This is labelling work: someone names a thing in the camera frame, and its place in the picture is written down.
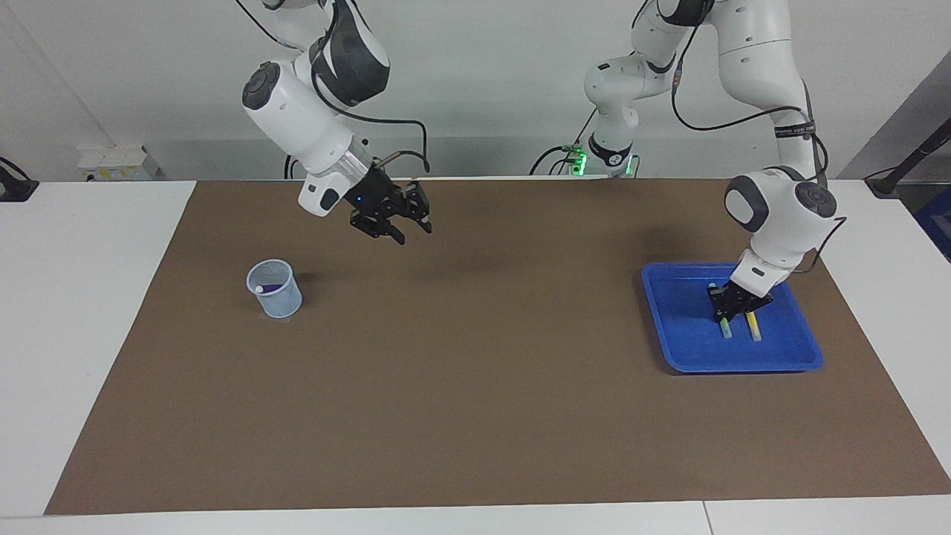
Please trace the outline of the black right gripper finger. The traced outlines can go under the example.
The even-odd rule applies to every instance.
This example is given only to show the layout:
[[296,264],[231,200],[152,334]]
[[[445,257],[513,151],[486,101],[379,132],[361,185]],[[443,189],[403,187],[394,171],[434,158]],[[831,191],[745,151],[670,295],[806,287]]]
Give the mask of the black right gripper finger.
[[400,188],[398,214],[414,221],[425,233],[432,232],[431,204],[421,182],[411,181]]
[[406,244],[405,235],[396,228],[388,219],[377,219],[373,217],[351,217],[351,226],[360,230],[361,233],[371,236],[374,239],[380,237],[390,237],[400,246]]

